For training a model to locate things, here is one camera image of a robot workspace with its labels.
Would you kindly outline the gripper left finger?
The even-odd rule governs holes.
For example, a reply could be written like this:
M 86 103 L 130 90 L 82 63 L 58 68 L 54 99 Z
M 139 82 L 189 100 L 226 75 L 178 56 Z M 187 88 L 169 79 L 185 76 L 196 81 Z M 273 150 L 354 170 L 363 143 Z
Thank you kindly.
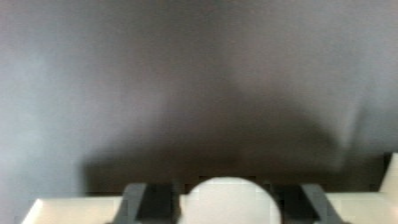
M 132 183 L 123 192 L 114 224 L 178 224 L 178 196 L 173 184 Z

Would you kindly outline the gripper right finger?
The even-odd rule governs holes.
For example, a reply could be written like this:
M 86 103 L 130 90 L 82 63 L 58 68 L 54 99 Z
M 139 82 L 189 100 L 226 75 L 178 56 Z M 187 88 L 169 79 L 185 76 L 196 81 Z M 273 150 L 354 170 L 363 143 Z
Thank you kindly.
M 274 185 L 271 192 L 283 224 L 342 224 L 342 217 L 319 184 Z

